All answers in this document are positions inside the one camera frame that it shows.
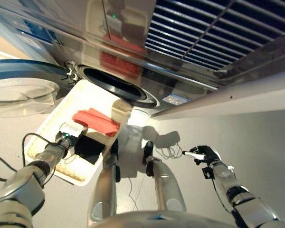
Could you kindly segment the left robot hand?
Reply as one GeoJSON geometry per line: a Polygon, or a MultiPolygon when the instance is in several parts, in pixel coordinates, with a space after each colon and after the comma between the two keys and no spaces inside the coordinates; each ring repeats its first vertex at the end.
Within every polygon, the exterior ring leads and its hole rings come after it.
{"type": "Polygon", "coordinates": [[[67,140],[69,143],[68,152],[74,155],[75,146],[83,134],[87,132],[87,126],[76,122],[64,122],[61,124],[58,133],[55,136],[55,141],[67,140]]]}

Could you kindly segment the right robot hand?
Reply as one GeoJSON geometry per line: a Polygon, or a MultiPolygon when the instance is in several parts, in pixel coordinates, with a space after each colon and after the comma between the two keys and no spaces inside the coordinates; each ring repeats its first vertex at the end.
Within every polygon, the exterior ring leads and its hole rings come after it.
{"type": "Polygon", "coordinates": [[[205,163],[210,166],[212,162],[221,162],[220,155],[207,145],[194,146],[188,151],[182,151],[182,154],[192,157],[197,166],[201,163],[205,163]]]}

